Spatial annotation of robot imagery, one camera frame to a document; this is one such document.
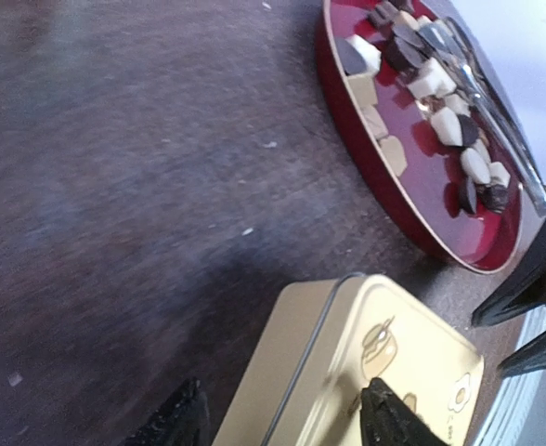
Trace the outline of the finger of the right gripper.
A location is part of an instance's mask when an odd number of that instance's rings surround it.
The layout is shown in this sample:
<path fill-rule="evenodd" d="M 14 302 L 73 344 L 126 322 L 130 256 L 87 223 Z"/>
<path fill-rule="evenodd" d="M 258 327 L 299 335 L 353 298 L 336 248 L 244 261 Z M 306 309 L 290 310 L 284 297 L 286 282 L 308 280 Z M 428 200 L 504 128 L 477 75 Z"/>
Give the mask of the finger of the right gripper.
<path fill-rule="evenodd" d="M 520 263 L 473 312 L 474 327 L 493 326 L 546 305 L 546 219 Z"/>
<path fill-rule="evenodd" d="M 499 370 L 503 377 L 546 370 L 546 331 L 502 361 Z"/>

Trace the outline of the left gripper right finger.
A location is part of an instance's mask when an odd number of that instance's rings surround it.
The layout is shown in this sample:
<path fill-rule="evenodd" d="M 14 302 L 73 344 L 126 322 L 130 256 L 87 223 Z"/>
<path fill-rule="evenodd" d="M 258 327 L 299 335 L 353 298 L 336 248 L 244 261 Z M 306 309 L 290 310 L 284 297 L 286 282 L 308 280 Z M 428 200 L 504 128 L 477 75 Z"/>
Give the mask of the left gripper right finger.
<path fill-rule="evenodd" d="M 380 377 L 360 392 L 364 446 L 447 446 Z"/>

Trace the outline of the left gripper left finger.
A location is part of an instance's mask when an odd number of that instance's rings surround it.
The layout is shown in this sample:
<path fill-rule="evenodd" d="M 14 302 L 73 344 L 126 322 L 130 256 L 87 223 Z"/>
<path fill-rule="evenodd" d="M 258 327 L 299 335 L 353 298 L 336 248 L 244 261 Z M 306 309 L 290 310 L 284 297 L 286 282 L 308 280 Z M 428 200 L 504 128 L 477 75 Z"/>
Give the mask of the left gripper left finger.
<path fill-rule="evenodd" d="M 185 380 L 128 437 L 129 445 L 208 445 L 209 409 L 205 392 L 197 378 Z"/>

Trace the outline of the bear print tin lid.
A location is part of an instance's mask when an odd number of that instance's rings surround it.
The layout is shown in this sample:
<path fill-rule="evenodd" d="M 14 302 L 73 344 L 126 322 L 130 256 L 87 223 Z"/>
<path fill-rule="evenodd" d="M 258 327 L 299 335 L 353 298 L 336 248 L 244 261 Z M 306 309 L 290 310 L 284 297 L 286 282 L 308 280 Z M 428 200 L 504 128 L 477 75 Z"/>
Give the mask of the bear print tin lid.
<path fill-rule="evenodd" d="M 383 275 L 285 287 L 219 427 L 218 445 L 363 445 L 360 392 L 380 377 L 462 445 L 484 372 L 476 348 Z"/>

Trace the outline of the metal tongs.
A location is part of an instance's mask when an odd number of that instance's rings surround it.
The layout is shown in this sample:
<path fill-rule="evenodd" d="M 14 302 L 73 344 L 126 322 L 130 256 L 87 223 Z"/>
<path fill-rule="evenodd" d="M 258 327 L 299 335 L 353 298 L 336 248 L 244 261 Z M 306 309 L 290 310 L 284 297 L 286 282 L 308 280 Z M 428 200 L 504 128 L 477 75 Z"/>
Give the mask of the metal tongs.
<path fill-rule="evenodd" d="M 446 17 L 421 26 L 418 34 L 509 152 L 537 213 L 546 216 L 546 186 L 527 140 L 488 80 L 463 28 L 453 18 Z"/>

